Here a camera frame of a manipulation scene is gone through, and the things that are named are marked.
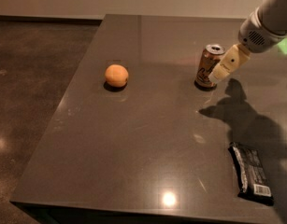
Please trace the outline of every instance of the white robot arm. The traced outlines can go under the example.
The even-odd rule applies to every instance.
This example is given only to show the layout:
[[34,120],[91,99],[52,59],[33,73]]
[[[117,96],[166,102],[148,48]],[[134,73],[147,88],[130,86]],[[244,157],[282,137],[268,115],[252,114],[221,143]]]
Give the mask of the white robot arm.
[[239,44],[230,48],[208,76],[219,83],[238,69],[251,53],[261,53],[287,36],[287,0],[266,0],[243,22]]

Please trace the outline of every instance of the table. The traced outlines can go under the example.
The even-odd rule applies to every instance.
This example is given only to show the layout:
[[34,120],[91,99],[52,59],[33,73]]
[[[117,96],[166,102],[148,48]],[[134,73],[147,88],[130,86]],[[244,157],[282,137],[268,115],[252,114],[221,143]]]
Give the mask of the table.
[[[230,48],[242,22],[106,15],[11,202],[42,223],[287,223],[287,55],[194,85],[205,45]],[[112,63],[122,91],[104,87]],[[237,197],[231,141],[258,149],[274,206]]]

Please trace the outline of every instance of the snack wrapper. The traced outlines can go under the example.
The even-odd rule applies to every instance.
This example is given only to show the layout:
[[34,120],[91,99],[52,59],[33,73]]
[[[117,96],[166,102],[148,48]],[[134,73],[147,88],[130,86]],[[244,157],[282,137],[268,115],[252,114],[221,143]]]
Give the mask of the snack wrapper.
[[273,205],[274,199],[267,185],[264,167],[255,148],[232,142],[228,148],[237,170],[240,192],[238,197]]

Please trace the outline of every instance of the concrete floor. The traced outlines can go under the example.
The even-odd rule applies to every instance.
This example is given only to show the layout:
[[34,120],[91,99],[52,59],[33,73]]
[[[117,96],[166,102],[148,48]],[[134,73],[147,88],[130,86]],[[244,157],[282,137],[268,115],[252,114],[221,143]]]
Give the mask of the concrete floor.
[[0,223],[37,223],[9,202],[98,25],[0,21]]

